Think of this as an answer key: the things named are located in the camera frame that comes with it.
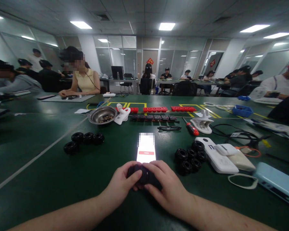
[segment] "metal bowl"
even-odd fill
[[[89,121],[92,124],[97,124],[97,125],[103,125],[103,124],[108,124],[111,123],[115,117],[117,116],[117,110],[114,107],[109,107],[109,106],[104,106],[104,107],[99,107],[95,110],[93,110],[89,114]],[[107,122],[100,123],[100,121],[104,120],[104,116],[109,115],[113,116],[113,118]]]

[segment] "gray sweater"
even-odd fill
[[[13,82],[9,80],[0,80],[0,92],[2,93],[12,93],[24,90],[29,90],[31,92],[43,91],[39,82],[24,74],[17,75]]]

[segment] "red screwdriver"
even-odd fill
[[[191,135],[194,135],[194,136],[198,136],[198,135],[199,135],[198,130],[197,130],[195,127],[193,127],[193,126],[191,125],[191,123],[188,123],[183,117],[182,117],[182,119],[183,119],[184,122],[186,123],[186,127],[187,127],[188,131],[190,132],[190,134],[191,134]]]

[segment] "green table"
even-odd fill
[[[159,123],[131,121],[123,122],[121,126],[112,123],[106,127],[99,127],[85,119],[85,115],[73,114],[77,109],[85,108],[87,102],[52,103],[39,102],[35,98],[34,95],[27,95],[19,100],[6,102],[5,107],[8,107],[11,113],[0,120],[0,183],[20,166],[42,153],[0,189],[0,230],[98,195],[107,186],[117,167],[136,159],[136,143],[140,132],[155,133],[157,159],[164,160],[173,170],[176,149],[187,149],[194,140],[183,127],[183,121],[180,122],[183,128],[176,132],[158,132]],[[203,102],[247,105],[261,116],[267,116],[272,109],[254,102],[210,97],[130,95],[111,98],[109,103],[115,106],[116,103],[112,102],[130,103],[130,107],[139,107],[139,111],[142,111],[145,103],[147,107],[165,106],[170,109],[170,106],[180,104],[198,105],[195,108],[199,108]],[[55,113],[48,112],[48,107],[56,110]],[[17,112],[27,114],[14,116],[12,113],[16,109]],[[266,148],[260,143],[260,151],[289,161],[287,140],[252,127],[229,112],[209,109],[215,117],[221,117],[213,118],[214,124],[232,124],[257,136],[272,135],[268,139],[272,147]],[[186,117],[193,115],[171,114]],[[261,116],[252,115],[253,118],[262,118]],[[228,127],[221,127],[221,130],[231,132]],[[75,132],[101,132],[105,135],[105,142],[100,146],[83,145],[78,155],[67,156],[63,152],[63,146],[70,141],[70,136]],[[214,134],[201,136],[207,136],[215,143],[225,141],[223,137]],[[249,159],[253,164],[262,161],[289,175],[289,165],[278,160],[265,155]],[[289,204],[261,186],[255,190],[236,187],[228,182],[227,175],[216,173],[208,163],[205,163],[198,173],[179,178],[191,193],[227,206],[276,229],[289,230]],[[107,217],[97,230],[114,227],[123,227],[126,230],[192,230],[189,225],[167,214],[146,191],[131,191],[124,203]]]

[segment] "red connector block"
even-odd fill
[[[137,107],[130,107],[130,109],[131,109],[131,113],[132,114],[137,114],[138,113],[138,108]]]
[[[144,113],[146,112],[167,112],[166,107],[144,107]]]
[[[195,112],[194,107],[171,107],[171,111]]]

